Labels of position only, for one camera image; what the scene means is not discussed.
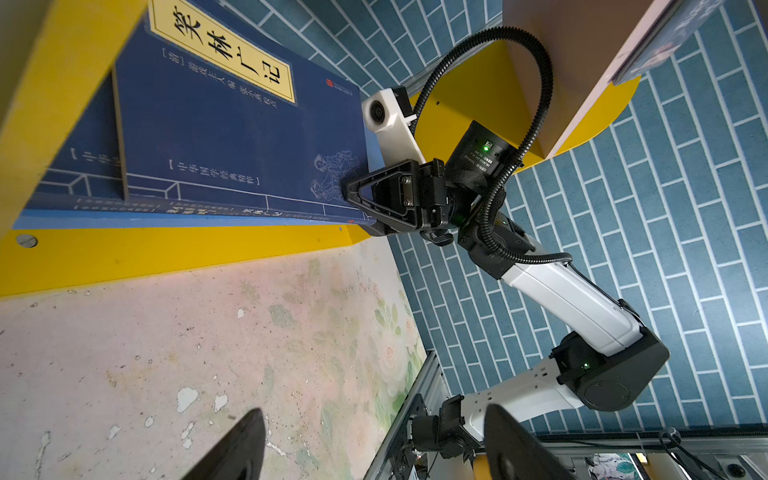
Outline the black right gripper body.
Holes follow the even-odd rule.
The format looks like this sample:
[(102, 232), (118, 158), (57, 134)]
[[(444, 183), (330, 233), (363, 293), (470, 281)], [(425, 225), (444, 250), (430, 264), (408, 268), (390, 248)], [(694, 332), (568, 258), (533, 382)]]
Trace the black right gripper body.
[(417, 195), (421, 234), (478, 230), (478, 210), (506, 160), (517, 149), (473, 121), (445, 162), (436, 159), (420, 168)]

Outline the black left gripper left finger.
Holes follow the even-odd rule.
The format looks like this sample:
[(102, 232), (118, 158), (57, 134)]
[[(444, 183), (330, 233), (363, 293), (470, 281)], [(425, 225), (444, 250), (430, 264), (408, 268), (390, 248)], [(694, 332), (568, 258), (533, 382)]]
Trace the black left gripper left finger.
[(199, 460), (183, 480), (257, 480), (266, 449), (262, 410), (248, 411), (229, 432)]

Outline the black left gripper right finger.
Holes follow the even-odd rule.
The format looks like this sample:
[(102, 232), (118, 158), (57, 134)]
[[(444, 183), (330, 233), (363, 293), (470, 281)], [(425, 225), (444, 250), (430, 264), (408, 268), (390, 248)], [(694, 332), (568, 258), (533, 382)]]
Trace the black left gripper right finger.
[(501, 405), (489, 404), (484, 444), (492, 479), (561, 479), (573, 474)]

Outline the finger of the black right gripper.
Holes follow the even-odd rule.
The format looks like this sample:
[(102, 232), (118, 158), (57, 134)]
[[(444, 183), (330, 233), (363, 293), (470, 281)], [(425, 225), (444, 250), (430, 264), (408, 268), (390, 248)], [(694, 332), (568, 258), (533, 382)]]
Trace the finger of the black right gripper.
[(374, 220), (362, 226), (366, 233), (389, 236), (414, 232), (423, 225), (417, 205), (418, 167), (415, 160), (404, 160), (345, 181), (344, 199)]

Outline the blue book yellow label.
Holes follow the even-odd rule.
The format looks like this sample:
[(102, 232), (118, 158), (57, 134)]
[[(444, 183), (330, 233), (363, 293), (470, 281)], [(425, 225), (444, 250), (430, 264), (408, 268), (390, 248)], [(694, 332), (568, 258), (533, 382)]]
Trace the blue book yellow label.
[(124, 201), (112, 76), (107, 75), (26, 204), (76, 210)]
[(152, 1), (112, 71), (125, 197), (164, 212), (367, 224), (359, 89), (217, 1)]

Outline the colourful cartoon history book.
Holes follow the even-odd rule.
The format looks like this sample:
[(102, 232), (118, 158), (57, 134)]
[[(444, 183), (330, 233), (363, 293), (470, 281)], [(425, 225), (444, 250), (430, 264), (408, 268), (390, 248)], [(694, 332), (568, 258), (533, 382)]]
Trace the colourful cartoon history book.
[(671, 1), (611, 83), (623, 84), (663, 64), (723, 3), (724, 0)]

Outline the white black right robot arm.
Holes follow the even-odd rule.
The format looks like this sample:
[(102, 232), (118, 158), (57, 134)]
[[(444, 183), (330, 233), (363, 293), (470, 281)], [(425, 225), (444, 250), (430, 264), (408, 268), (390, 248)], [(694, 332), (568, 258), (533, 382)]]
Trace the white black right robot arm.
[(345, 197), (373, 219), (374, 236), (416, 232), (457, 243), (492, 278), (534, 300), (569, 326), (550, 355), (494, 387), (443, 402), (407, 424), (409, 447), (444, 458), (472, 456), (483, 444), (486, 411), (498, 405), (519, 421), (555, 410), (629, 407), (669, 352), (624, 300), (583, 275), (565, 253), (551, 254), (503, 214), (503, 184), (520, 166), (516, 148), (478, 123), (448, 161), (421, 162), (410, 130), (374, 131), (383, 167), (346, 184)]

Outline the yellow pink blue bookshelf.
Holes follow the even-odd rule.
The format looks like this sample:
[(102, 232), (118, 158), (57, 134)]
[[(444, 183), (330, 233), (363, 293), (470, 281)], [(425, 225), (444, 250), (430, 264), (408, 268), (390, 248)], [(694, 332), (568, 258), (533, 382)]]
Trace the yellow pink blue bookshelf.
[(166, 274), (351, 246), (357, 226), (38, 230), (13, 223), (73, 129), (140, 14), (138, 1), (1, 5), (1, 293)]

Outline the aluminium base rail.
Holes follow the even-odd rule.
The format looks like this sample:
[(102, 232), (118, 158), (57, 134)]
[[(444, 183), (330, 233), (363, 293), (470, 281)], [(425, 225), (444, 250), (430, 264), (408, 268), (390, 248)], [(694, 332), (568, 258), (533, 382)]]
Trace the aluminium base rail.
[[(436, 354), (430, 353), (368, 479), (487, 479), (483, 422), (498, 404), (519, 421), (537, 407), (565, 406), (551, 359), (485, 391), (451, 396)], [(764, 479), (764, 426), (619, 434), (547, 434), (540, 440), (576, 479)]]

